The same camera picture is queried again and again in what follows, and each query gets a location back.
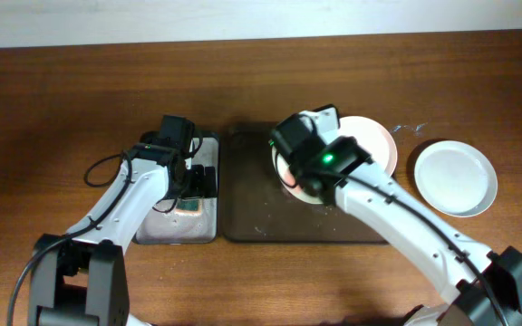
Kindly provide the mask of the cream plate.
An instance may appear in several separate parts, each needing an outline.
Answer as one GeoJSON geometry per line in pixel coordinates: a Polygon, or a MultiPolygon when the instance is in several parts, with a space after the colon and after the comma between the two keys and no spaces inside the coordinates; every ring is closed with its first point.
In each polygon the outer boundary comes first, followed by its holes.
{"type": "Polygon", "coordinates": [[[277,152],[276,147],[271,147],[271,161],[275,172],[280,178],[284,188],[295,198],[311,205],[323,205],[324,201],[319,197],[307,194],[299,185],[294,187],[295,178],[290,172],[289,164],[277,152]]]}

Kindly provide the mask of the green and orange sponge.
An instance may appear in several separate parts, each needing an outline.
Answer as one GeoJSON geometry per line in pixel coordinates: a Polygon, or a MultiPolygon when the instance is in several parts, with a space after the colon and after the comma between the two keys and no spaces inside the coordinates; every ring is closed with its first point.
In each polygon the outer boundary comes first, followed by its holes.
{"type": "Polygon", "coordinates": [[[202,200],[200,198],[180,199],[174,211],[184,215],[199,215],[202,213],[202,200]]]}

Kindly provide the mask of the pinkish white plate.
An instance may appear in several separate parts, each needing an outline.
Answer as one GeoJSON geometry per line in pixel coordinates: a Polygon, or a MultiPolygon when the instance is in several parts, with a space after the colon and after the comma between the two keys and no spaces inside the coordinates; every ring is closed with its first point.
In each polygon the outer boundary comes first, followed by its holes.
{"type": "Polygon", "coordinates": [[[354,137],[388,175],[394,173],[398,150],[391,133],[382,124],[361,116],[347,116],[340,118],[339,134],[354,137]]]}

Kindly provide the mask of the pale grey plate front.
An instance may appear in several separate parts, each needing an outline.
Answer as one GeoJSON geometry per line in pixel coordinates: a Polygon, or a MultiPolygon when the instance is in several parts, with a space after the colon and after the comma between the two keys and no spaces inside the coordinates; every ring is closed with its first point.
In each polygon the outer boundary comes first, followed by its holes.
{"type": "Polygon", "coordinates": [[[498,194],[498,176],[488,158],[469,144],[443,140],[429,145],[414,164],[414,181],[425,201],[460,218],[487,211],[498,194]]]}

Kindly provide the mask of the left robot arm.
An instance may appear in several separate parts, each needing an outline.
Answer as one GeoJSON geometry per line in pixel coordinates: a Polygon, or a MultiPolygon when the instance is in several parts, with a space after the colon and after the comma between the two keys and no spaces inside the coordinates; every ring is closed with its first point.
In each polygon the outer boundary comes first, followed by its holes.
{"type": "Polygon", "coordinates": [[[42,235],[21,277],[30,325],[141,323],[130,311],[130,244],[206,244],[217,236],[218,135],[166,115],[104,183],[100,200],[63,235],[42,235]]]}

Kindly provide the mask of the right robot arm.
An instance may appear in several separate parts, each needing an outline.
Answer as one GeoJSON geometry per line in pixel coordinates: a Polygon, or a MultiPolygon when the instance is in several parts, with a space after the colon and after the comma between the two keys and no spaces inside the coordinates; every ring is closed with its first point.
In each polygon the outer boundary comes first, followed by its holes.
{"type": "Polygon", "coordinates": [[[443,221],[340,126],[332,104],[304,110],[278,123],[269,144],[295,187],[365,223],[434,286],[443,303],[414,308],[405,324],[522,326],[522,253],[497,254],[443,221]]]}

